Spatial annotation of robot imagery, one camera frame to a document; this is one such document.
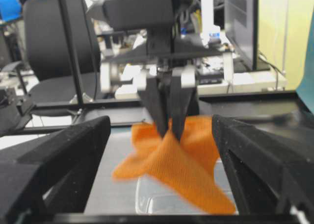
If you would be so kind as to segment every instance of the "orange cloth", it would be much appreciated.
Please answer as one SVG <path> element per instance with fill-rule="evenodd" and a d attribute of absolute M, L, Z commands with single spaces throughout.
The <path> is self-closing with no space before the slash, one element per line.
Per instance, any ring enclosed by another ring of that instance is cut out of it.
<path fill-rule="evenodd" d="M 214 183 L 219 153 L 211 134 L 211 118 L 188 117 L 180 143 L 171 130 L 162 139 L 154 125 L 137 124 L 132 127 L 132 142 L 136 154 L 115 169 L 114 179 L 148 174 L 208 213 L 235 212 L 232 202 Z"/>

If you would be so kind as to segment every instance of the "clear plastic container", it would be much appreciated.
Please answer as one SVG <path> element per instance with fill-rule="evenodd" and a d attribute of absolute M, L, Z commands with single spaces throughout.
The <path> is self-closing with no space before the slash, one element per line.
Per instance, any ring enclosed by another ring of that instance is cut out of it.
<path fill-rule="evenodd" d="M 235 204 L 233 194 L 221 160 L 214 169 L 216 184 Z M 138 179 L 135 193 L 135 209 L 142 215 L 205 215 L 206 213 L 181 198 L 171 188 L 149 176 Z"/>

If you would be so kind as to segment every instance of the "electronic device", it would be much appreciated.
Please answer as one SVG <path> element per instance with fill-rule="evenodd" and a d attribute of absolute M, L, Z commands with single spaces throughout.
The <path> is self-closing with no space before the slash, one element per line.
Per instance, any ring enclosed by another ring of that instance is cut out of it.
<path fill-rule="evenodd" d="M 258 19 L 259 0 L 225 0 L 226 36 L 242 59 L 235 72 L 269 70 L 258 58 Z"/>

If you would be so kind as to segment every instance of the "wall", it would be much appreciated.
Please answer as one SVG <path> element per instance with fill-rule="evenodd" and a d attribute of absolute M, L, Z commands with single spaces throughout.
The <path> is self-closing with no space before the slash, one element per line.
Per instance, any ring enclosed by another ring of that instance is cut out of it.
<path fill-rule="evenodd" d="M 259 49 L 281 70 L 286 62 L 288 90 L 295 89 L 303 77 L 313 8 L 314 0 L 260 0 Z"/>

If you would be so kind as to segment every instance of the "office chair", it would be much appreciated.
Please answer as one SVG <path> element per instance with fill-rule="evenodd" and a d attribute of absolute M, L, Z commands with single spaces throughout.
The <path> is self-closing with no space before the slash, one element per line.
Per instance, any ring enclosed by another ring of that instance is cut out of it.
<path fill-rule="evenodd" d="M 95 73 L 92 65 L 88 31 L 80 0 L 66 0 L 73 38 L 78 53 L 78 62 L 83 83 L 83 92 L 94 96 Z M 75 87 L 68 63 L 68 50 L 62 19 L 57 0 L 27 0 L 23 6 L 25 21 L 26 53 L 29 64 L 39 83 L 30 90 L 35 103 L 69 102 L 73 99 Z M 93 55 L 100 68 L 100 49 L 90 19 L 88 26 L 92 38 Z M 105 94 L 100 92 L 99 84 L 96 99 Z M 36 111 L 40 116 L 65 116 L 67 110 Z"/>

